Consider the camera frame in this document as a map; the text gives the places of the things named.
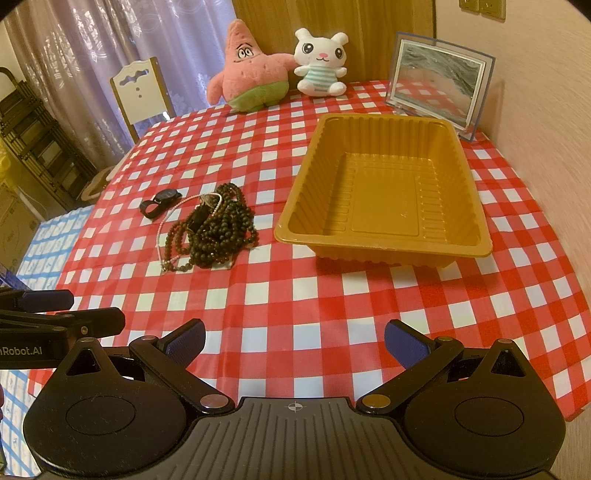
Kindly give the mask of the golden plastic tray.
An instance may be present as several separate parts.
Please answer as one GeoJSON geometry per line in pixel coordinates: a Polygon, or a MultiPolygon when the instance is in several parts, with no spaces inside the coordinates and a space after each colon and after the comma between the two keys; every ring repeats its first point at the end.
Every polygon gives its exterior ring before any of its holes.
{"type": "Polygon", "coordinates": [[[322,116],[274,237],[389,265],[446,267],[493,250],[452,124],[394,114],[322,116]]]}

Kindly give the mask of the blue white patterned bedsheet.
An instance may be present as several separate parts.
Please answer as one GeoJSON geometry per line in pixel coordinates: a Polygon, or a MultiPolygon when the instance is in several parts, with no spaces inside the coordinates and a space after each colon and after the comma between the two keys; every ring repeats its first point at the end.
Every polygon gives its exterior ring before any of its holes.
{"type": "MultiPolygon", "coordinates": [[[[65,296],[55,294],[58,279],[92,208],[82,207],[37,228],[14,275],[1,281],[17,289],[19,310],[43,312],[49,306],[65,305],[65,296]]],[[[22,432],[25,414],[34,397],[27,392],[27,370],[1,372],[1,474],[33,477],[39,469],[22,432]]]]}

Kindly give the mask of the black smart watch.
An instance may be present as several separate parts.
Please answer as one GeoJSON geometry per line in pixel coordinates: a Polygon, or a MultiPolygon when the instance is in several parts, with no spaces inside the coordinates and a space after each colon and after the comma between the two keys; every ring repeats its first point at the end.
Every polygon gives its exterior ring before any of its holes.
{"type": "Polygon", "coordinates": [[[152,199],[143,200],[139,205],[140,213],[149,220],[155,220],[175,205],[182,194],[175,189],[159,191],[152,199]]]}

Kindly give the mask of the black hair clip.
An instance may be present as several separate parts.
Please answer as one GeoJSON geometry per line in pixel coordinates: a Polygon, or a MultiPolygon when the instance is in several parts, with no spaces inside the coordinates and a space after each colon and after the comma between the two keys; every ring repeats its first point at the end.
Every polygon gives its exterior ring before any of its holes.
{"type": "Polygon", "coordinates": [[[187,218],[185,223],[186,228],[190,232],[196,233],[202,224],[207,221],[207,218],[211,216],[211,213],[211,206],[208,206],[207,203],[198,205],[187,218]]]}

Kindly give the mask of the dark wooden shelf rack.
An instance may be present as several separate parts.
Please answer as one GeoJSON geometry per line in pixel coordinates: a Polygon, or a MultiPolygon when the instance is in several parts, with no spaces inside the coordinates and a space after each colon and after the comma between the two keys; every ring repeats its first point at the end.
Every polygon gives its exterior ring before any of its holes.
{"type": "Polygon", "coordinates": [[[3,67],[14,90],[1,99],[1,139],[43,188],[70,211],[85,206],[82,192],[96,167],[68,138],[28,83],[3,67]]]}

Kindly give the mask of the red white checkered tablecloth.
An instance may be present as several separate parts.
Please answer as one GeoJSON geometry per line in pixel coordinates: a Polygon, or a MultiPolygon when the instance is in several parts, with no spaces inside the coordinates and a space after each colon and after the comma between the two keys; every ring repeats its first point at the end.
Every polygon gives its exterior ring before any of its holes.
{"type": "Polygon", "coordinates": [[[321,259],[277,242],[273,229],[325,113],[384,113],[387,88],[359,84],[336,99],[293,95],[250,115],[217,106],[151,128],[63,253],[22,270],[31,287],[56,272],[78,309],[114,306],[126,317],[112,338],[125,345],[204,321],[193,372],[231,397],[360,397],[400,371],[384,343],[399,318],[422,333],[469,347],[514,340],[566,417],[590,401],[590,313],[559,240],[540,207],[484,136],[464,150],[493,240],[482,259],[446,268],[390,267],[321,259]],[[172,188],[188,199],[232,182],[256,213],[259,246],[230,265],[163,272],[165,226],[140,203],[172,188]]]}

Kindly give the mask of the white wooden chair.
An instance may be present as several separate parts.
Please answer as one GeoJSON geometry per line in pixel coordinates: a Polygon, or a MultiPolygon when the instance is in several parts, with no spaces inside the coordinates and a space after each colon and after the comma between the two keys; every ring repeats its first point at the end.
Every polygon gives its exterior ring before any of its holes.
{"type": "Polygon", "coordinates": [[[134,143],[139,141],[137,123],[158,115],[176,116],[156,57],[124,66],[110,79],[110,86],[134,143]]]}

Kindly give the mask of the lilac sheer curtain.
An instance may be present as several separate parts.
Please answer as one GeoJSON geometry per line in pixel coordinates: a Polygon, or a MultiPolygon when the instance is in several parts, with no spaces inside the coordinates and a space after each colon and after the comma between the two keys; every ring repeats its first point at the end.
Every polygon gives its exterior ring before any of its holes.
{"type": "Polygon", "coordinates": [[[154,57],[175,113],[203,109],[234,18],[224,0],[22,1],[3,22],[26,81],[102,169],[134,144],[111,78],[133,61],[154,57]]]}

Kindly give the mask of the pink starfish plush toy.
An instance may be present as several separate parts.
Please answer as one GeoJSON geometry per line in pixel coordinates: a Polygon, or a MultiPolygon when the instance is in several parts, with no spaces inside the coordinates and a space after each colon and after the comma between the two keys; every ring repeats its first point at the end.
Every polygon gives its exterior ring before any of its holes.
{"type": "Polygon", "coordinates": [[[228,25],[224,67],[206,88],[206,100],[223,99],[232,112],[252,113],[276,105],[290,90],[288,74],[297,67],[293,54],[266,54],[249,27],[235,19],[228,25]]]}

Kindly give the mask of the white bunny plush toy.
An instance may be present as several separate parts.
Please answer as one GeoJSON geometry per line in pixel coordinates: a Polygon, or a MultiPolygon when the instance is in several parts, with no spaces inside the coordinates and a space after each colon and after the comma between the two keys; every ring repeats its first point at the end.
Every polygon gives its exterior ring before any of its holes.
{"type": "Polygon", "coordinates": [[[300,80],[297,90],[310,97],[338,97],[346,93],[342,77],[346,75],[346,51],[349,37],[344,32],[335,33],[331,38],[315,37],[308,29],[295,32],[297,47],[294,69],[300,80]]]}

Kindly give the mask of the double wall light switch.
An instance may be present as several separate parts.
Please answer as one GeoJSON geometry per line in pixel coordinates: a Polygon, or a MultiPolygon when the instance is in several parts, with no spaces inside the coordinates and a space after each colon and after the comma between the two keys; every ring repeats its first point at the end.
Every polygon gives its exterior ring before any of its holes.
{"type": "Polygon", "coordinates": [[[462,10],[478,13],[500,21],[506,20],[505,0],[460,0],[462,10]]]}

